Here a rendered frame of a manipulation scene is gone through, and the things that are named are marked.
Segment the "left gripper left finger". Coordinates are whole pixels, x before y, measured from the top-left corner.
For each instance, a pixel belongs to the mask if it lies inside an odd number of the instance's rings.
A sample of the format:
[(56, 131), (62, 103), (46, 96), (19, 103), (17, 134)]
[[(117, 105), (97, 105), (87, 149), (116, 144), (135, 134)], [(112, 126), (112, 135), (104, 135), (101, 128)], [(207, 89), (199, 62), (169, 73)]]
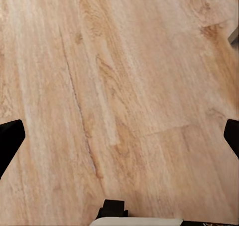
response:
[(0, 125), (0, 178), (24, 139), (25, 130), (21, 119)]

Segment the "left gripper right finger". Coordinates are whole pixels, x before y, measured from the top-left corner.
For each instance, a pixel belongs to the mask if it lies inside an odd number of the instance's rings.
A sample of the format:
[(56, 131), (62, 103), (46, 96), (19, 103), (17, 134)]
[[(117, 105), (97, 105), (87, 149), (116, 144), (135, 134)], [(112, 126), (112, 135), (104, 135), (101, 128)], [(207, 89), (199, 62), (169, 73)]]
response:
[(224, 138), (239, 158), (239, 121), (233, 119), (227, 120)]

